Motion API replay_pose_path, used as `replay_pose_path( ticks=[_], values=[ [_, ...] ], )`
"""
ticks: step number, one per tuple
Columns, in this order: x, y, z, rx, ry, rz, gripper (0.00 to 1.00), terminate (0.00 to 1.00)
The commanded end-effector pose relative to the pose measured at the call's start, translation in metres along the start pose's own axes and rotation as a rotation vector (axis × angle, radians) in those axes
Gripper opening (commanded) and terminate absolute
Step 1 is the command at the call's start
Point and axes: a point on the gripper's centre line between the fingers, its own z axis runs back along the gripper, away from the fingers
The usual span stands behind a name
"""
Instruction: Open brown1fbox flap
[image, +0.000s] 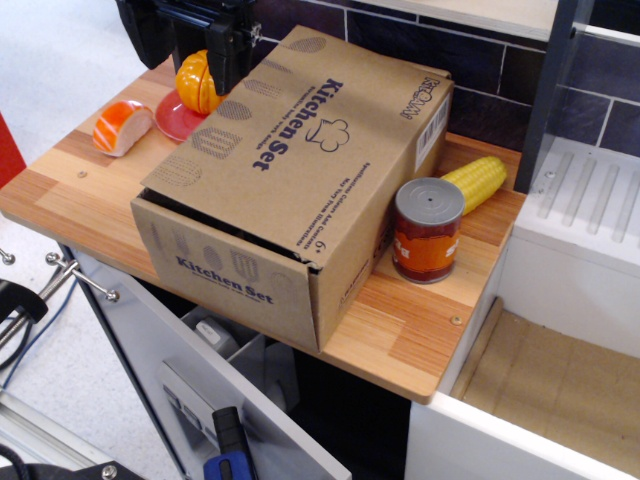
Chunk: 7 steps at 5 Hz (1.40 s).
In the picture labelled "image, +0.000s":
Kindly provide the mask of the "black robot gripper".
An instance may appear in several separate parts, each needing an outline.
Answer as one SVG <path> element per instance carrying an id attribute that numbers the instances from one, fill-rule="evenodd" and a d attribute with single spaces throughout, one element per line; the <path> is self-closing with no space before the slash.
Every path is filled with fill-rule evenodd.
<path id="1" fill-rule="evenodd" d="M 206 31 L 216 94 L 224 96 L 251 70 L 254 1 L 117 1 L 120 19 L 140 61 L 155 69 L 175 48 L 175 24 Z"/>

